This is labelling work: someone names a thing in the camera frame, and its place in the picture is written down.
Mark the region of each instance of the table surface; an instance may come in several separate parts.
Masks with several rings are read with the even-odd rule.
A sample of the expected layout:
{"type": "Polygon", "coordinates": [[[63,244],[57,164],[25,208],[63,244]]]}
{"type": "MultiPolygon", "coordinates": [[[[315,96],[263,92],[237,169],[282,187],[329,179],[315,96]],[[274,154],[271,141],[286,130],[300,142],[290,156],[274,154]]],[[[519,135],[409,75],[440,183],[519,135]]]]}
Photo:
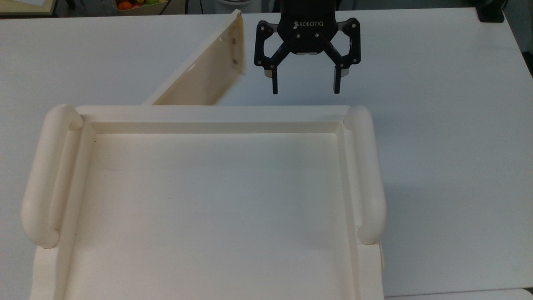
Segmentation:
{"type": "Polygon", "coordinates": [[[533,295],[524,289],[469,291],[416,296],[388,297],[386,300],[533,300],[533,295]]]}
{"type": "MultiPolygon", "coordinates": [[[[220,105],[365,105],[387,197],[386,296],[533,286],[533,81],[508,24],[474,9],[339,12],[362,61],[333,94],[325,54],[287,57],[272,95],[253,66],[220,105]]],[[[0,298],[27,299],[35,247],[20,204],[46,112],[138,105],[223,15],[0,20],[0,298]]],[[[265,46],[267,54],[278,37],[265,46]]],[[[348,39],[334,39],[341,53],[348,39]]]]}
{"type": "Polygon", "coordinates": [[[0,0],[0,15],[52,15],[57,0],[45,0],[42,6],[0,0]]]}

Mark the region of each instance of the tray handle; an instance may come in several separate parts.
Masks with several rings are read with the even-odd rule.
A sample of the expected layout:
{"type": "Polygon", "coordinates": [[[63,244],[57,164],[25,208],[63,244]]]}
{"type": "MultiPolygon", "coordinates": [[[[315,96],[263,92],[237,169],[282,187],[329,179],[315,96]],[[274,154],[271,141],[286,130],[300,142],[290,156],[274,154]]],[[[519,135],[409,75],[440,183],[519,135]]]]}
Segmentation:
{"type": "Polygon", "coordinates": [[[20,217],[28,239],[45,249],[59,241],[59,233],[51,226],[50,202],[67,133],[82,127],[82,117],[68,105],[52,108],[44,119],[20,217]]]}
{"type": "Polygon", "coordinates": [[[357,237],[363,244],[373,244],[385,231],[386,202],[377,157],[372,115],[364,106],[352,106],[344,119],[352,131],[356,148],[356,163],[362,195],[362,226],[357,237]]]}

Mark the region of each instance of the cream plastic tray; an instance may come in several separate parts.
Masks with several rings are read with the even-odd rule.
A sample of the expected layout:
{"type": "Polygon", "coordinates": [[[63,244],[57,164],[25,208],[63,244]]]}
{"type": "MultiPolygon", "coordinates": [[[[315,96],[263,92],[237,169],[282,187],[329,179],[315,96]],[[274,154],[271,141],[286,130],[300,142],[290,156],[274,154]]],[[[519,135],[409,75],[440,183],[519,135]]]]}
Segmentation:
{"type": "Polygon", "coordinates": [[[22,221],[31,299],[383,299],[364,107],[59,106],[22,221]]]}

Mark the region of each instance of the white container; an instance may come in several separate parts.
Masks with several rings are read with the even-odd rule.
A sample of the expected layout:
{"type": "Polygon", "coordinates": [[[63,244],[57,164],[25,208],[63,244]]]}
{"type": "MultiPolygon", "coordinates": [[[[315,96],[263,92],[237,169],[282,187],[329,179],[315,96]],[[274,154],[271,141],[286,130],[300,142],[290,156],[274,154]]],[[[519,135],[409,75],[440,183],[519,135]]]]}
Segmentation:
{"type": "Polygon", "coordinates": [[[363,107],[56,107],[22,223],[35,300],[383,299],[363,107]]]}
{"type": "Polygon", "coordinates": [[[215,0],[215,13],[261,13],[261,0],[215,0]]]}

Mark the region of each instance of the orange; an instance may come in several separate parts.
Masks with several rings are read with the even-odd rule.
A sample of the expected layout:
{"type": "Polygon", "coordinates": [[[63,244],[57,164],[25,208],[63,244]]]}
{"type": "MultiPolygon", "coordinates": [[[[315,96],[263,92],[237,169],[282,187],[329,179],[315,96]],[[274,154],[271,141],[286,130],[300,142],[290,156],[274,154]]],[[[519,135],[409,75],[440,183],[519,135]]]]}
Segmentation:
{"type": "Polygon", "coordinates": [[[121,2],[119,5],[118,5],[118,9],[123,11],[123,10],[129,10],[133,7],[133,5],[128,2],[128,1],[124,1],[124,2],[121,2]]]}

